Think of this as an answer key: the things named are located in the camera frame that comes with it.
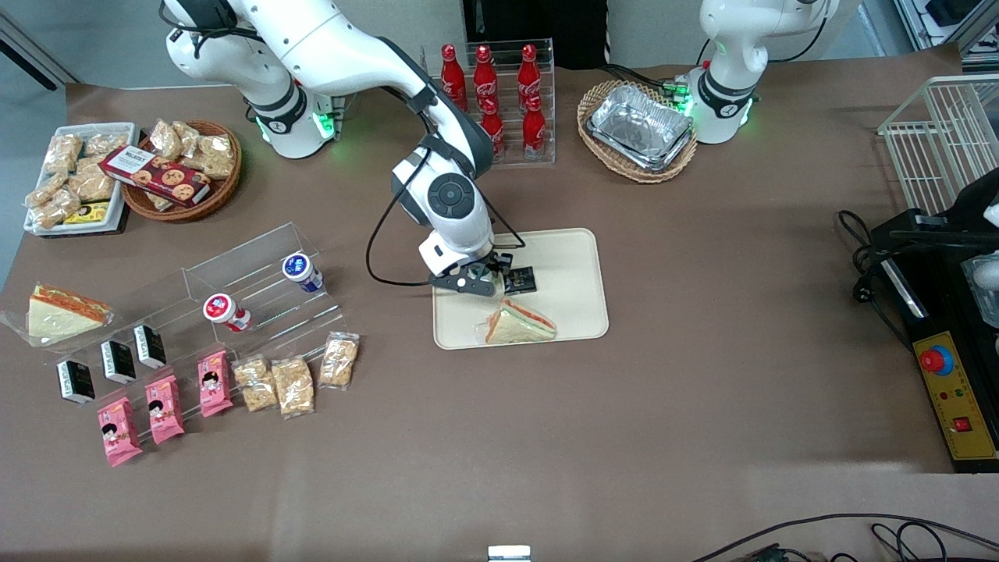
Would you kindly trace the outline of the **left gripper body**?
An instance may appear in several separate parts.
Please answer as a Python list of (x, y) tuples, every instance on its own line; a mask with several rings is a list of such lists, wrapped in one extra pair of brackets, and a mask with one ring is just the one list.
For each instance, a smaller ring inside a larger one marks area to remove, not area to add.
[(997, 201), (998, 168), (971, 182), (947, 210), (947, 231), (996, 233), (997, 227), (985, 217)]

